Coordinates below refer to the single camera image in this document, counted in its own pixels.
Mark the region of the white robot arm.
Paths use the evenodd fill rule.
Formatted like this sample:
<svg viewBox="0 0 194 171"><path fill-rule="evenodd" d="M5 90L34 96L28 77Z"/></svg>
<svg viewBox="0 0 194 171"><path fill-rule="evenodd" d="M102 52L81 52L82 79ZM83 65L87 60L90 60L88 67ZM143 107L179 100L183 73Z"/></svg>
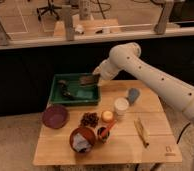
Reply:
<svg viewBox="0 0 194 171"><path fill-rule="evenodd" d="M103 80L114 79L124 70L142 81L169 106L179 110L194 125L194 86L175 78L140 59L141 47L137 43L114 46L107 59L93 71ZM191 167L194 171L194 159Z"/></svg>

